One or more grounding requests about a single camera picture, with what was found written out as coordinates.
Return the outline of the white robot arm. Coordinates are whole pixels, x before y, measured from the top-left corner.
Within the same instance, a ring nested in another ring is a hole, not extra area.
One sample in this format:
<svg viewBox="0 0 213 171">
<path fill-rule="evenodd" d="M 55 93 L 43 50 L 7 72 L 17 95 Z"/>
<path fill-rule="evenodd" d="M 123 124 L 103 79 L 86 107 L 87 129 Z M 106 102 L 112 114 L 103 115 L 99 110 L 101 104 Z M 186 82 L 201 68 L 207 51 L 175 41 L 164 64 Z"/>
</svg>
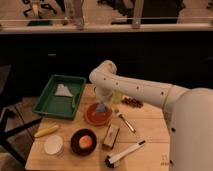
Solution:
<svg viewBox="0 0 213 171">
<path fill-rule="evenodd" d="M 213 171 L 213 89 L 118 76 L 105 60 L 89 74 L 97 97 L 118 91 L 160 108 L 170 134 L 169 171 Z"/>
</svg>

